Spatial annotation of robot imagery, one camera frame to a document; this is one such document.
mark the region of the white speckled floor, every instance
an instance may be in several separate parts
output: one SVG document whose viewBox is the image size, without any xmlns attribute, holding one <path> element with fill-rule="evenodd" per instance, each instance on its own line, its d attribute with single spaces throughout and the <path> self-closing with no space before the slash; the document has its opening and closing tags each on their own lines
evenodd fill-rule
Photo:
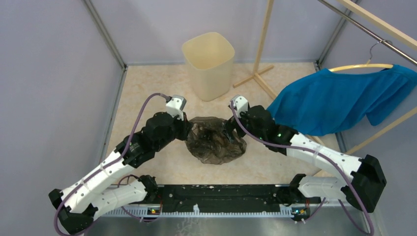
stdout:
<svg viewBox="0 0 417 236">
<path fill-rule="evenodd" d="M 261 63 L 260 69 L 270 63 Z M 289 83 L 315 72 L 313 63 L 273 63 L 274 69 L 262 77 L 279 93 Z M 235 64 L 232 83 L 247 77 L 253 64 Z M 154 92 L 167 95 L 182 95 L 187 99 L 184 111 L 189 119 L 196 116 L 215 116 L 230 118 L 227 105 L 236 94 L 245 96 L 251 104 L 267 107 L 272 99 L 255 81 L 238 88 L 231 88 L 225 95 L 210 101 L 200 100 L 191 89 L 184 65 L 130 66 L 118 106 L 111 134 L 109 154 L 112 149 L 130 133 L 137 113 L 144 100 Z M 162 98 L 154 98 L 145 109 L 137 131 L 154 113 L 165 111 Z M 159 184 L 261 184 L 289 183 L 295 174 L 313 175 L 318 169 L 297 159 L 274 153 L 263 145 L 245 137 L 246 153 L 230 163 L 223 165 L 202 164 L 187 150 L 185 143 L 174 141 L 156 154 L 132 174 L 152 175 Z M 338 149 L 334 135 L 323 141 L 329 148 Z"/>
</svg>

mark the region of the cable tie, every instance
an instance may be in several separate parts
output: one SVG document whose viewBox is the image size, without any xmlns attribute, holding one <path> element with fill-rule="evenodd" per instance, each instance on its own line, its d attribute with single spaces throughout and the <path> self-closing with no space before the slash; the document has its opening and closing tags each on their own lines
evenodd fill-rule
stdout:
<svg viewBox="0 0 417 236">
<path fill-rule="evenodd" d="M 314 154 L 313 154 L 313 166 L 316 166 L 316 161 L 317 161 L 317 155 L 319 154 L 320 150 L 323 148 L 323 145 L 319 145 L 317 146 L 314 150 Z"/>
</svg>

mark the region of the white wall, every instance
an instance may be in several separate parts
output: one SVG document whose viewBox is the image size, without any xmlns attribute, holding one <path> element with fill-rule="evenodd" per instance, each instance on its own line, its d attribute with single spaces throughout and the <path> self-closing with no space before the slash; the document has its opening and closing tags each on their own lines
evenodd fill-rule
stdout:
<svg viewBox="0 0 417 236">
<path fill-rule="evenodd" d="M 417 15 L 415 14 L 417 2 L 415 0 L 379 0 L 378 4 L 371 0 L 363 0 L 360 5 L 417 39 Z M 393 39 L 362 18 L 355 16 L 355 19 L 382 38 L 392 40 L 396 47 L 410 56 L 417 58 L 416 51 L 402 45 L 398 40 Z M 324 66 L 332 68 L 347 64 L 365 63 L 369 59 L 369 48 L 374 43 L 376 41 L 373 38 L 348 23 L 331 50 Z M 417 71 L 416 66 L 385 46 L 377 45 L 372 52 L 374 55 L 372 62 L 395 63 Z M 363 72 L 359 70 L 349 71 L 349 73 Z M 368 139 L 415 106 L 417 106 L 416 89 L 381 124 L 372 126 L 368 119 L 364 118 L 352 129 L 343 131 L 342 136 L 347 149 Z M 409 206 L 409 203 L 414 201 L 417 194 L 417 185 L 414 182 L 417 178 L 415 172 L 415 166 L 417 166 L 416 151 L 417 117 L 414 115 L 355 153 L 355 155 L 362 157 L 366 154 L 377 157 L 386 175 L 387 186 L 381 196 L 378 207 L 381 209 L 385 228 L 388 232 L 387 235 L 415 235 L 417 231 L 414 211 L 410 210 Z"/>
<path fill-rule="evenodd" d="M 237 61 L 253 61 L 267 6 L 266 0 L 92 2 L 128 64 L 183 62 L 182 44 L 210 31 L 230 41 Z M 263 61 L 317 60 L 338 20 L 316 0 L 275 1 Z"/>
<path fill-rule="evenodd" d="M 97 163 L 120 76 L 81 1 L 0 1 L 1 235 L 56 235 L 48 193 Z"/>
</svg>

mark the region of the metal hanger hook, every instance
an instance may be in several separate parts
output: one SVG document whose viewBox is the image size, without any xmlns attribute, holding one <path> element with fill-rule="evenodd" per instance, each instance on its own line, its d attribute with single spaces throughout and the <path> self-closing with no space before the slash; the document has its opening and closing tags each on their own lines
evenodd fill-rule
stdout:
<svg viewBox="0 0 417 236">
<path fill-rule="evenodd" d="M 377 43 L 375 43 L 374 45 L 372 45 L 372 47 L 369 49 L 369 54 L 371 55 L 371 57 L 369 58 L 369 60 L 368 60 L 368 62 L 366 63 L 366 64 L 368 64 L 370 61 L 371 61 L 371 59 L 372 59 L 372 49 L 378 44 L 378 43 L 382 43 L 382 42 L 387 42 L 387 43 L 389 43 L 389 44 L 391 44 L 392 45 L 392 42 L 390 41 L 390 40 L 385 40 L 385 39 L 383 39 L 383 40 L 380 40 L 380 41 L 378 41 Z"/>
</svg>

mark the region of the coat hanger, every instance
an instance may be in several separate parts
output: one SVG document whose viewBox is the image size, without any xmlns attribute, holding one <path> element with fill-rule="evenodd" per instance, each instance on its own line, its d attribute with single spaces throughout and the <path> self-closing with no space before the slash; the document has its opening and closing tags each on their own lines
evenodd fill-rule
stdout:
<svg viewBox="0 0 417 236">
<path fill-rule="evenodd" d="M 349 70 L 349 69 L 355 69 L 355 68 L 387 68 L 387 69 L 391 69 L 393 67 L 392 64 L 381 64 L 381 63 L 369 64 L 371 62 L 371 59 L 372 59 L 372 49 L 377 44 L 379 44 L 381 42 L 387 42 L 389 44 L 392 44 L 392 42 L 389 41 L 389 40 L 381 40 L 381 41 L 378 41 L 377 43 L 375 43 L 374 45 L 372 45 L 372 47 L 369 49 L 369 54 L 371 55 L 371 57 L 369 58 L 369 60 L 365 64 L 345 65 L 345 66 L 340 66 L 340 67 L 335 67 L 335 68 L 329 69 L 329 71 L 336 72 L 336 71 Z"/>
</svg>

